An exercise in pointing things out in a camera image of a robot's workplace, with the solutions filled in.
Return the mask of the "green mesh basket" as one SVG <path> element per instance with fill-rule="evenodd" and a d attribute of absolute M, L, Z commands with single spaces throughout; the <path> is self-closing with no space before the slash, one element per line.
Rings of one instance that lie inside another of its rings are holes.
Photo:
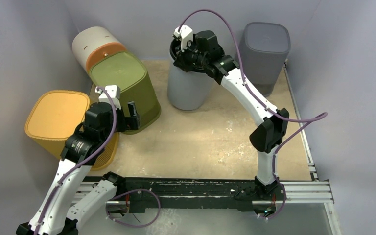
<path fill-rule="evenodd" d="M 133 135 L 153 124 L 161 114 L 161 106 L 144 63 L 128 51 L 108 55 L 94 64 L 89 76 L 96 86 L 117 85 L 120 103 L 129 116 L 127 103 L 133 101 L 140 115 L 140 129 L 124 132 Z"/>

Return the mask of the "grey bin with black liner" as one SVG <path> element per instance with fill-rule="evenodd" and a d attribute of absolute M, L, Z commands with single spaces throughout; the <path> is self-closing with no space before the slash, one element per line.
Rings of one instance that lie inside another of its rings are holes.
<path fill-rule="evenodd" d="M 218 69 L 216 73 L 184 72 L 174 66 L 174 39 L 170 44 L 169 53 L 171 64 L 167 85 L 168 100 L 180 110 L 196 110 L 205 102 L 213 82 L 221 73 Z"/>

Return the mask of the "yellow mesh basket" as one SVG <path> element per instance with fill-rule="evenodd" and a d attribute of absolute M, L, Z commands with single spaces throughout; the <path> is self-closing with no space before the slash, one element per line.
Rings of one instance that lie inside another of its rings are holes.
<path fill-rule="evenodd" d="M 117 151 L 119 133 L 115 132 L 106 142 L 111 131 L 84 132 L 85 112 L 91 105 L 89 96 L 82 92 L 47 92 L 29 114 L 25 133 L 58 159 L 68 159 L 75 164 L 105 144 L 98 156 L 86 164 L 92 166 L 92 170 L 106 168 Z"/>

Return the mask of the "grey mesh basket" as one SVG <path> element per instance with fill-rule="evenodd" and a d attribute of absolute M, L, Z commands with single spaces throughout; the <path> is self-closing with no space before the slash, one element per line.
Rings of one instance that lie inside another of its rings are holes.
<path fill-rule="evenodd" d="M 248 23 L 238 47 L 244 74 L 264 97 L 270 96 L 291 49 L 287 28 L 276 23 Z"/>

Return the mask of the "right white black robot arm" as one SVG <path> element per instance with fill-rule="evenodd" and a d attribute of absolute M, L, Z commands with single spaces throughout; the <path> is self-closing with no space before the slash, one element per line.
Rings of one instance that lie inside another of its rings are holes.
<path fill-rule="evenodd" d="M 251 115 L 257 127 L 249 136 L 258 153 L 255 192 L 261 199 L 269 198 L 278 186 L 275 151 L 286 134 L 289 112 L 278 109 L 248 85 L 238 61 L 225 53 L 214 32 L 193 33 L 184 25 L 175 29 L 173 37 L 170 53 L 174 66 L 184 72 L 206 74 L 228 90 Z"/>

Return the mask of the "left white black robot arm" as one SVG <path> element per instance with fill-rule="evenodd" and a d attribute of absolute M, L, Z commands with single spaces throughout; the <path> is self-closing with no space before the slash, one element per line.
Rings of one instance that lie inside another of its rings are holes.
<path fill-rule="evenodd" d="M 110 102 L 97 102 L 89 107 L 84 120 L 65 140 L 56 175 L 44 201 L 30 221 L 18 226 L 16 234 L 76 235 L 101 205 L 112 198 L 125 197 L 124 177 L 109 172 L 89 194 L 72 204 L 76 191 L 113 135 L 140 128 L 135 103 L 129 101 L 127 106 L 129 116 Z"/>

